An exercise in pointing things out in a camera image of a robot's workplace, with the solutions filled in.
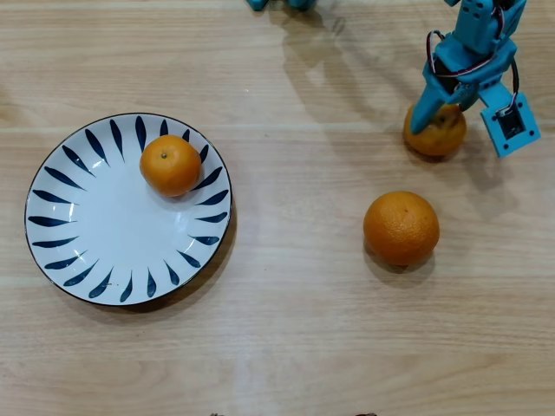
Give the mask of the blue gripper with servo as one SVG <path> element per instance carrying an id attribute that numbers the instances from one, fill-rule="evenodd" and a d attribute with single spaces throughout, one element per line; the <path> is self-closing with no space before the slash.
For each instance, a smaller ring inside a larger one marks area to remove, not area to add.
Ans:
<path id="1" fill-rule="evenodd" d="M 487 86 L 499 81 L 516 55 L 512 40 L 494 41 L 485 54 L 472 51 L 454 38 L 452 33 L 429 32 L 426 39 L 427 71 L 440 84 L 428 83 L 413 107 L 409 128 L 421 133 L 454 93 L 461 111 L 467 111 L 478 100 L 478 84 Z"/>

